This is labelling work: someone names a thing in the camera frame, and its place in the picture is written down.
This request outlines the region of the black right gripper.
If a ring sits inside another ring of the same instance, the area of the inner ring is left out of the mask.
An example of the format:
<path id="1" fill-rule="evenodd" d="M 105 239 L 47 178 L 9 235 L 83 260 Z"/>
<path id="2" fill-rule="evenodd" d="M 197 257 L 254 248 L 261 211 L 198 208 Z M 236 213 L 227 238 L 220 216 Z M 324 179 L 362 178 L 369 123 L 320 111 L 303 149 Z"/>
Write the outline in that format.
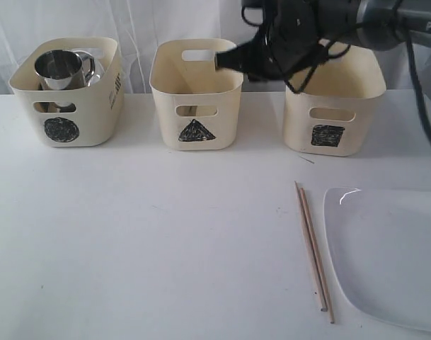
<path id="1" fill-rule="evenodd" d="M 262 21 L 243 21 L 257 28 L 254 37 L 224 52 L 216 52 L 217 71 L 230 69 L 252 81 L 278 81 L 328 61 L 320 43 L 316 1 L 244 1 L 243 11 L 262 11 Z"/>

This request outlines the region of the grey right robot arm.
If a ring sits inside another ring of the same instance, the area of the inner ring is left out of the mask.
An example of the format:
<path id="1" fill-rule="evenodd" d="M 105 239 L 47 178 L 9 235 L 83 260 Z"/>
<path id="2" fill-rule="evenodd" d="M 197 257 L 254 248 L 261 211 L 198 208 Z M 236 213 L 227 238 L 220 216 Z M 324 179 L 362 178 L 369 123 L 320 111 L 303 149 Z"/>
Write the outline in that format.
<path id="1" fill-rule="evenodd" d="M 322 40 L 374 51 L 409 39 L 431 48 L 431 1 L 243 1 L 263 20 L 253 38 L 214 56 L 216 70 L 278 81 L 329 59 Z"/>

